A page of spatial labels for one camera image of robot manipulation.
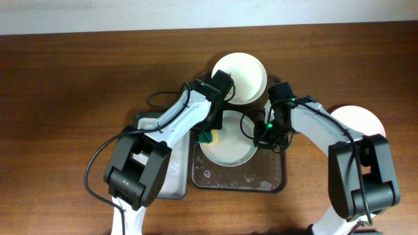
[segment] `wood grain surface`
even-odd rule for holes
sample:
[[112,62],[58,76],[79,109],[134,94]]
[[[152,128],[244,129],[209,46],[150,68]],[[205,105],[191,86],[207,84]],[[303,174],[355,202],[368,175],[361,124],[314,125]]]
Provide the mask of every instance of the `wood grain surface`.
[[[0,37],[0,234],[108,234],[113,209],[87,194],[94,151],[231,52],[254,55],[295,94],[325,108],[365,107],[386,128],[401,203],[377,216],[386,234],[418,231],[418,22],[290,25]],[[103,172],[89,182],[106,195]],[[298,135],[276,195],[204,191],[156,200],[145,234],[251,234],[306,228],[330,205],[327,157]]]

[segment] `white bowl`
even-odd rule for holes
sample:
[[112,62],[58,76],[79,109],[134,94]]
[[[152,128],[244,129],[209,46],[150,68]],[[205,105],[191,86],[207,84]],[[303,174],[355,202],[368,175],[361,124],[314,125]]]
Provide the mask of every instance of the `white bowl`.
[[[222,57],[212,71],[212,77],[218,70],[231,73],[235,84],[235,96],[231,104],[249,104],[257,100],[266,89],[267,73],[261,62],[252,55],[232,53]],[[225,99],[233,94],[232,89]]]
[[[223,111],[222,129],[218,131],[218,142],[212,146],[201,144],[202,152],[209,160],[221,166],[238,166],[253,157],[257,147],[254,147],[253,140],[242,134],[241,117],[240,112]],[[248,135],[253,135],[254,123],[249,117],[244,117],[242,128]]]

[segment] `sponge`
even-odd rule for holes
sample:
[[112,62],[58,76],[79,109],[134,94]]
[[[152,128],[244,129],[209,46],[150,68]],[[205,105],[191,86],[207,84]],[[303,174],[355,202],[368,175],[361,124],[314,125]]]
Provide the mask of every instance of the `sponge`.
[[213,146],[219,141],[219,136],[216,130],[203,131],[199,134],[199,139],[197,142],[203,146]]

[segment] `white wall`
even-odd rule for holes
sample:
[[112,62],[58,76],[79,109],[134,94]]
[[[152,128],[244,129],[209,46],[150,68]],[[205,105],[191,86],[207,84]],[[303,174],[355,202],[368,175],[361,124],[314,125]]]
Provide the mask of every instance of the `white wall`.
[[418,0],[0,0],[0,34],[418,20]]

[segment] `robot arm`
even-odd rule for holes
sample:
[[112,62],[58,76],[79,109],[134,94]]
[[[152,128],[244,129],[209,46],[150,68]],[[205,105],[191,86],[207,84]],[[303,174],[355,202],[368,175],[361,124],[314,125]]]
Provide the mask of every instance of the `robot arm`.
[[[282,140],[282,136],[291,132],[302,133],[329,156],[329,197],[332,206],[320,221],[310,226],[311,234],[350,234],[359,221],[368,220],[361,195],[361,181],[364,182],[364,197],[371,217],[399,203],[400,191],[385,137],[380,134],[365,136],[346,127],[312,97],[295,97],[288,83],[274,85],[268,94],[271,109],[274,110],[274,119],[270,123],[273,128],[255,138],[254,143],[262,142],[260,146],[271,148],[275,138]],[[264,133],[266,126],[266,123],[256,125],[254,133]],[[362,175],[362,180],[347,133],[358,149],[361,164],[371,167],[371,173]]]
[[[176,104],[153,123],[140,130],[132,126],[122,130],[103,177],[113,203],[123,208],[124,217],[114,210],[113,234],[124,230],[141,234],[146,207],[164,184],[172,148],[192,128],[221,127],[221,108],[233,83],[230,75],[219,70],[208,82],[186,84]],[[146,164],[135,160],[133,154],[147,157]]]

